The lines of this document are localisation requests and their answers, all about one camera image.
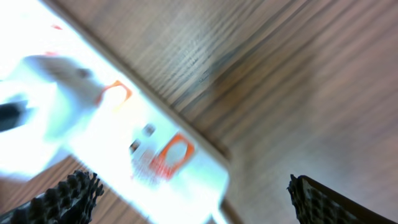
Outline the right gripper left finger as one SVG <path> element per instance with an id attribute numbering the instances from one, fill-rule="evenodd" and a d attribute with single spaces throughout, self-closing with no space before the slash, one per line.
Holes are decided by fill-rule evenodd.
<path id="1" fill-rule="evenodd" d="M 89 224 L 104 185 L 97 173 L 75 170 L 64 181 L 1 215 L 1 224 Z"/>

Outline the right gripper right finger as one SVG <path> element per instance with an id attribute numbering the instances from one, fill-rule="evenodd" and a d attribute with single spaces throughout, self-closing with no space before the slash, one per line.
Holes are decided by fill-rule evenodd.
<path id="1" fill-rule="evenodd" d="M 301 224 L 396 224 L 306 175 L 291 175 L 287 190 Z"/>

